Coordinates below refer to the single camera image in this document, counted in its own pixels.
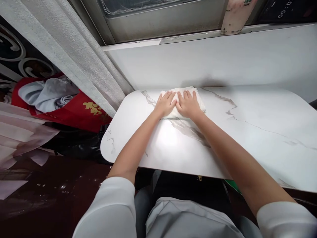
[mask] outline dark wooden floor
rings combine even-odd
[[[7,199],[0,200],[3,237],[67,237],[86,212],[110,166],[62,156],[50,156],[42,167],[30,159],[0,172],[0,180],[28,180]],[[151,170],[140,169],[136,188],[149,184]],[[256,224],[243,197],[227,186],[233,211]],[[286,191],[316,216],[317,194],[292,189]]]

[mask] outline white marble table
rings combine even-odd
[[[101,142],[114,162],[152,112],[159,90],[125,97]],[[317,111],[299,96],[262,86],[199,88],[206,115],[284,187],[317,192]],[[190,120],[160,120],[141,167],[230,179]]]

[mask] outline curtain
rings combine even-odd
[[[109,116],[133,91],[67,0],[2,0],[0,15]]]

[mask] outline window glass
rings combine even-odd
[[[101,0],[107,16],[132,13],[135,11],[165,5],[177,4],[177,2],[191,2],[193,0]]]

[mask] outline hand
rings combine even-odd
[[[180,92],[177,95],[179,102],[176,103],[176,108],[182,116],[193,119],[203,113],[199,107],[195,91],[193,91],[193,96],[189,91],[184,91],[184,98]]]
[[[173,110],[177,100],[173,100],[174,95],[176,94],[176,92],[166,92],[164,94],[164,96],[162,96],[162,94],[160,94],[160,96],[158,97],[158,101],[155,105],[154,108],[154,113],[157,113],[157,115],[162,118],[167,116],[168,114],[171,113],[171,111]]]

